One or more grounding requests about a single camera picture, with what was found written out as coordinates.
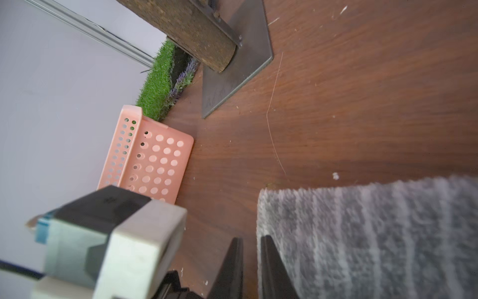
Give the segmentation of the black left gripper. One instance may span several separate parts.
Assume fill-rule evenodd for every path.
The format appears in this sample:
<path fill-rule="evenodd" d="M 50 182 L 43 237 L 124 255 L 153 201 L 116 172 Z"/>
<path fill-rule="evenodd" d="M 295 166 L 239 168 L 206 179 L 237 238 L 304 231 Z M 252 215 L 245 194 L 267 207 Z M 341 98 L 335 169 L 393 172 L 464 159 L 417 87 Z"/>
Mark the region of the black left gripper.
<path fill-rule="evenodd" d="M 160 283 L 152 299 L 203 299 L 202 296 L 180 284 L 179 274 L 176 270 L 168 271 Z"/>

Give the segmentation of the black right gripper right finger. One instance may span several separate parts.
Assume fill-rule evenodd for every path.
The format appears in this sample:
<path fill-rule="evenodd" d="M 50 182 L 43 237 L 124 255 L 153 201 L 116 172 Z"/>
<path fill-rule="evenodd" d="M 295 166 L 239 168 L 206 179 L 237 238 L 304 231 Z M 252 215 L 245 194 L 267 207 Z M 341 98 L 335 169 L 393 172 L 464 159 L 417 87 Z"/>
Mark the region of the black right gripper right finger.
<path fill-rule="evenodd" d="M 299 299 L 273 238 L 266 235 L 261 245 L 261 287 L 263 299 Z"/>

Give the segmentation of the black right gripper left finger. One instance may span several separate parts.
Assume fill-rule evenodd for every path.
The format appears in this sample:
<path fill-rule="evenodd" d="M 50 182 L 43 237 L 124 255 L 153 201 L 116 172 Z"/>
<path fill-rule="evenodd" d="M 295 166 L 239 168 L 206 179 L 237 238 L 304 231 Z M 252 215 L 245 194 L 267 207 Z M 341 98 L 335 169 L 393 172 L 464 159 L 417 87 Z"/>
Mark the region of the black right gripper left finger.
<path fill-rule="evenodd" d="M 208 299 L 243 298 L 243 239 L 234 237 Z"/>

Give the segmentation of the grey striped dishcloth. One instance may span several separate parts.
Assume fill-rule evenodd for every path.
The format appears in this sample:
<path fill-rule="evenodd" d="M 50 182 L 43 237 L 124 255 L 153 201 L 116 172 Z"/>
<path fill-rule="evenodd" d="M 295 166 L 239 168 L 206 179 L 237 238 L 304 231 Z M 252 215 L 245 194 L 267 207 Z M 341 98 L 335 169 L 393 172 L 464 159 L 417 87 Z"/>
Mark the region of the grey striped dishcloth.
<path fill-rule="evenodd" d="M 263 189 L 270 235 L 301 299 L 475 299 L 478 180 Z"/>

